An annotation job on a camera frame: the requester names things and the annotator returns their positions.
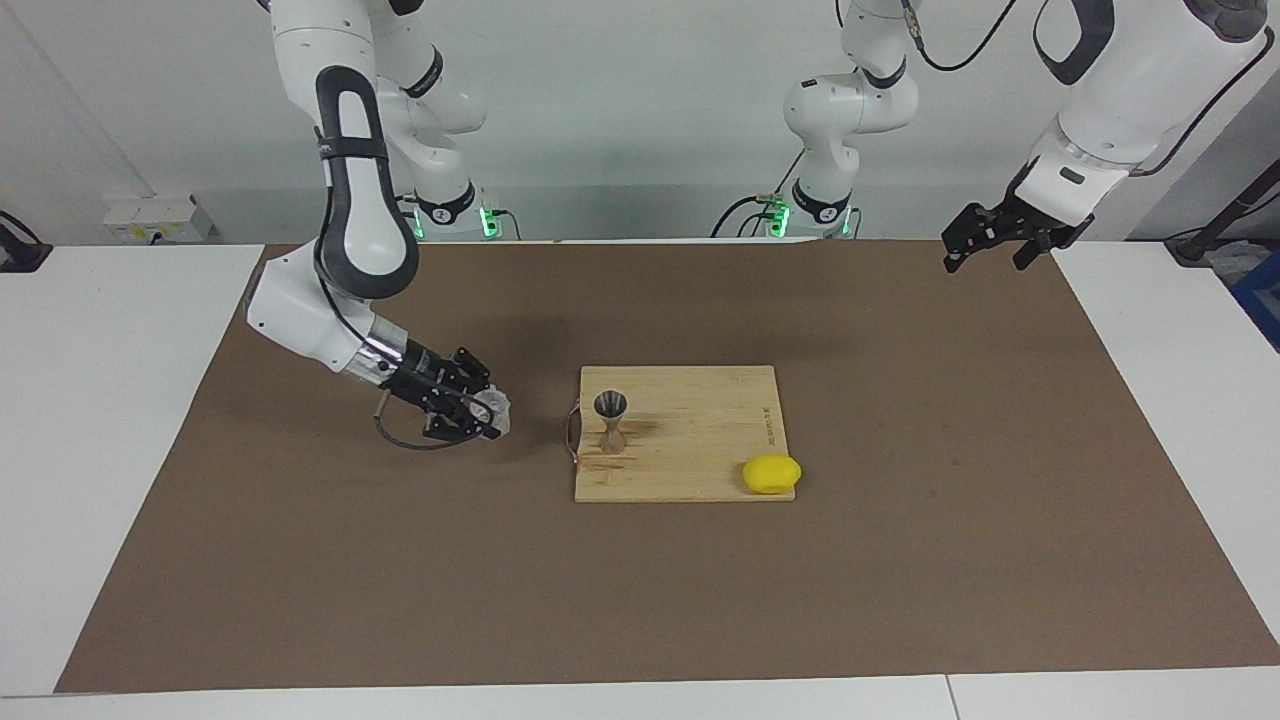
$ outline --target white wall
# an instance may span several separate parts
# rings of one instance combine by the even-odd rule
[[[156,191],[195,192],[227,241],[315,231],[320,164],[253,0],[5,1]],[[929,4],[932,53],[966,54],[1002,5]],[[965,202],[1002,195],[1065,99],[1029,40],[1034,5],[1020,5],[964,72],[913,61],[916,120],[858,142],[864,237],[936,237]],[[447,63],[490,97],[488,124],[460,143],[526,237],[707,234],[728,202],[772,190],[797,151],[782,123],[787,87],[849,68],[820,0],[429,0],[424,12]],[[8,55],[5,94],[26,74]],[[41,88],[18,92],[27,100],[0,102],[0,206],[54,242],[104,242],[101,197],[128,183],[86,160]],[[1221,124],[1206,123],[1206,142]],[[1117,200],[1137,215],[1129,227],[1164,193],[1153,187]],[[1108,232],[1123,237],[1123,225]]]

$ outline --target wooden cutting board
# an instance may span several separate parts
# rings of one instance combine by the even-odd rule
[[[626,396],[620,455],[600,450],[604,421],[595,397]],[[786,502],[754,493],[742,465],[787,454],[778,383],[771,365],[582,368],[582,434],[577,448],[577,502]]]

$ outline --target gray wall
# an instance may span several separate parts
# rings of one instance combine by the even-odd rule
[[[1133,236],[1158,238],[1203,225],[1276,159],[1280,159],[1280,76],[1272,77],[1226,126]],[[1236,222],[1222,237],[1280,238],[1280,202]]]

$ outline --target metal jigger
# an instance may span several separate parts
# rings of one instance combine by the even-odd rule
[[[595,414],[604,420],[604,436],[600,450],[605,455],[620,455],[627,448],[627,438],[618,430],[618,423],[627,413],[627,397],[616,389],[607,389],[595,396]]]

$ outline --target brown paper mat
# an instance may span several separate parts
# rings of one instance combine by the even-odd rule
[[[1280,664],[1051,261],[430,246],[422,268],[379,310],[488,363],[515,433],[397,450],[375,391],[234,320],[59,692]],[[575,505],[579,369],[645,364],[776,365],[799,498]]]

